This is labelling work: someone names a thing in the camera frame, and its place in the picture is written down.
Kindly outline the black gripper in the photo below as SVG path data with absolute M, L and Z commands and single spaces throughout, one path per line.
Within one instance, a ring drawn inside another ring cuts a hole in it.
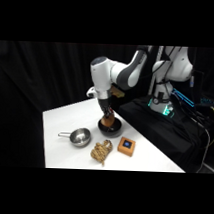
M 101 110 L 104 113 L 103 118 L 106 119 L 114 119 L 115 118 L 115 112 L 113 109 L 111 109 L 111 99 L 99 99 L 98 104 L 101 108 Z

